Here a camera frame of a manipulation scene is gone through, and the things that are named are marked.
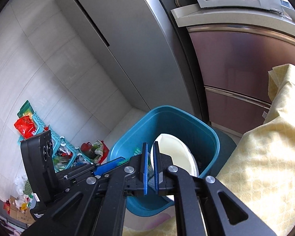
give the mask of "pink refrigerator drawer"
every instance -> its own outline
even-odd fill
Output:
[[[190,33],[204,84],[263,101],[268,97],[268,71],[295,65],[295,46],[255,34],[236,32]]]
[[[206,91],[211,122],[244,134],[263,124],[269,110],[236,98]]]

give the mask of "sticker label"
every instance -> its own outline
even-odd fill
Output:
[[[267,115],[268,115],[268,113],[265,112],[265,111],[263,111],[262,117],[263,117],[263,118],[266,118]]]
[[[35,213],[34,214],[37,218],[41,218],[44,214],[37,214],[37,213]]]
[[[40,201],[37,194],[33,194],[36,201]]]

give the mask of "blue plastic basket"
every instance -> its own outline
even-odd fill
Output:
[[[56,151],[59,149],[60,146],[60,136],[50,127],[48,126],[51,132],[51,138],[54,140],[54,145],[53,145],[53,154],[56,153]]]
[[[35,122],[37,129],[35,131],[34,135],[37,135],[39,133],[42,133],[44,131],[45,123],[41,120],[41,118],[38,117],[37,113],[34,112],[32,116],[33,121]],[[18,139],[18,143],[21,144],[21,141],[24,140],[23,136],[20,136]]]
[[[76,156],[78,156],[78,154],[81,154],[81,156],[86,160],[86,161],[88,161],[88,162],[90,162],[90,163],[92,163],[93,164],[93,162],[91,161],[91,159],[89,158],[89,157],[87,157],[85,154],[83,154],[82,152],[81,152],[81,150],[80,150],[80,148],[79,149],[75,149],[76,150]]]
[[[72,152],[72,157],[71,157],[70,161],[68,162],[68,164],[67,164],[67,166],[65,168],[65,169],[68,169],[68,168],[70,168],[72,166],[74,160],[76,159],[77,154],[76,154],[76,150],[75,150],[74,146],[71,145],[70,142],[68,142],[66,139],[64,139],[64,140],[65,140],[65,143],[66,143],[66,147]],[[52,158],[54,158],[54,156],[56,155],[56,152],[57,152],[58,148],[54,149]]]
[[[202,164],[198,168],[200,178],[209,174],[219,155],[216,133],[196,117],[173,106],[160,106],[148,112],[115,143],[107,160],[120,156],[129,159],[136,148],[142,148],[143,142],[148,144],[150,150],[161,133],[171,134],[188,146],[195,160]],[[167,202],[153,193],[144,197],[128,197],[127,209],[137,216],[149,217],[173,204],[173,201]]]

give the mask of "drawer handle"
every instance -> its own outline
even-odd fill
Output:
[[[231,97],[231,98],[236,98],[260,107],[263,107],[265,109],[270,109],[271,104],[267,103],[267,102],[263,102],[260,101],[258,99],[252,98],[252,97],[248,97],[242,94],[238,94],[235,92],[231,92],[228,90],[222,90],[222,89],[218,89],[218,88],[214,88],[214,87],[210,87],[210,86],[205,86],[205,90],[209,91],[209,92],[213,92],[213,93],[217,93],[217,94],[221,94],[223,96],[227,96],[227,97]]]
[[[187,27],[189,33],[199,32],[235,32],[235,33],[247,33],[265,36],[273,39],[277,39],[288,44],[295,46],[295,38],[287,34],[282,34],[276,31],[265,29],[258,26],[240,25],[240,24],[210,24],[201,26]]]

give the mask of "red snack bag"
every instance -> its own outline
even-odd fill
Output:
[[[18,119],[16,123],[14,123],[14,127],[25,139],[32,137],[36,132],[35,124],[28,115]]]
[[[3,203],[3,209],[8,212],[8,215],[10,214],[10,201],[7,200],[5,203]]]

